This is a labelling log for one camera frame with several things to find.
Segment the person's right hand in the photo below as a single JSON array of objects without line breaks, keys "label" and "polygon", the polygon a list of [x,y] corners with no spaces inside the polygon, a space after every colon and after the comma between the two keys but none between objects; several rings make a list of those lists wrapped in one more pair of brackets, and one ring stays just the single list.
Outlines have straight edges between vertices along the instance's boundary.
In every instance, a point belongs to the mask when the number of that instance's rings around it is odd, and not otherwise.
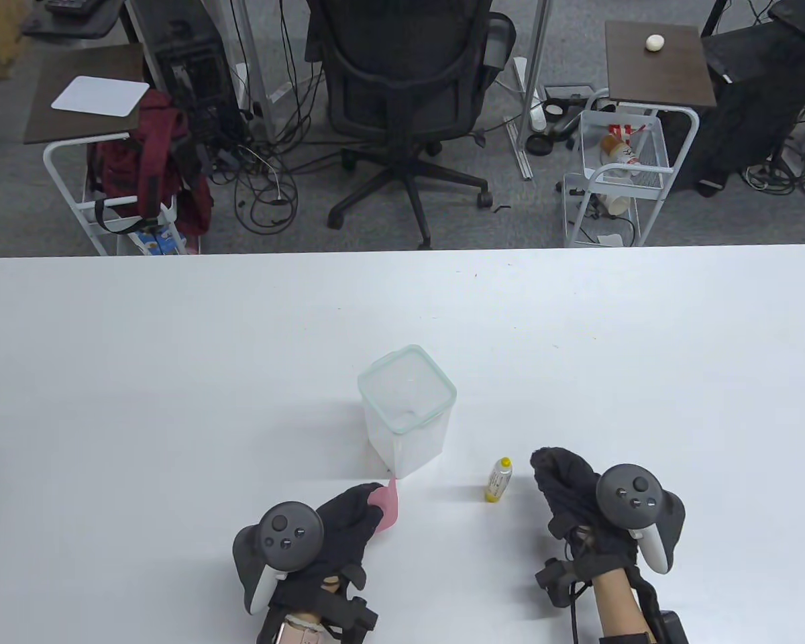
[{"label": "person's right hand", "polygon": [[641,574],[638,546],[626,530],[606,519],[596,499],[600,475],[568,449],[542,447],[529,458],[535,482],[552,513],[550,533],[565,541],[584,573],[599,576],[625,570],[630,580]]}]

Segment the person's left hand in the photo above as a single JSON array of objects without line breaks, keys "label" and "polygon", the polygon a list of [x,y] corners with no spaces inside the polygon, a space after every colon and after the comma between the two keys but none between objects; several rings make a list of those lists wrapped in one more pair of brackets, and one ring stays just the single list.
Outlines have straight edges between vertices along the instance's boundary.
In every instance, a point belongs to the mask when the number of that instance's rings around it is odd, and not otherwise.
[{"label": "person's left hand", "polygon": [[381,520],[383,510],[369,503],[380,482],[348,488],[317,509],[325,536],[319,555],[303,570],[279,582],[270,607],[295,613],[319,614],[319,605],[331,596],[347,601],[351,585],[366,585],[363,558]]}]

